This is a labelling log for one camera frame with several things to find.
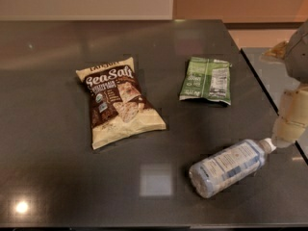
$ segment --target gray table surface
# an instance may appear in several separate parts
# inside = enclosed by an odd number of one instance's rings
[[[269,93],[274,106],[279,110],[280,98],[284,90],[297,89],[298,80],[291,78],[283,62],[270,61],[262,57],[269,48],[243,48],[245,56]],[[308,130],[298,139],[302,152],[308,157]]]
[[[168,129],[93,152],[75,70],[128,56]],[[233,64],[230,107],[178,100],[190,56]],[[269,137],[276,119],[221,21],[0,22],[0,86],[1,227],[308,225],[308,168],[295,146],[211,199],[193,190],[193,163]]]

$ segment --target chip bag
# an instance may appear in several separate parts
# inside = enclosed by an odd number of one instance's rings
[[[76,73],[90,91],[93,149],[142,132],[166,129],[165,122],[141,94],[133,58]]]
[[[179,99],[206,99],[231,105],[231,64],[217,59],[191,57]]]

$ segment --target plastic bottle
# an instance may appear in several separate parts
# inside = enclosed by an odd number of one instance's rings
[[[209,198],[262,167],[275,148],[271,139],[240,141],[192,165],[192,184],[202,197]]]

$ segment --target green wrapper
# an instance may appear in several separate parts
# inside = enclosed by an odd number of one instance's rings
[[[180,100],[205,98],[231,105],[230,66],[222,60],[191,57]]]

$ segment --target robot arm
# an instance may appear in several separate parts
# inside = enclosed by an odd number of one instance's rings
[[[308,20],[291,36],[268,52],[285,63],[288,75],[297,79],[296,90],[285,90],[279,104],[279,117],[272,130],[272,142],[287,147],[301,137],[308,125]]]

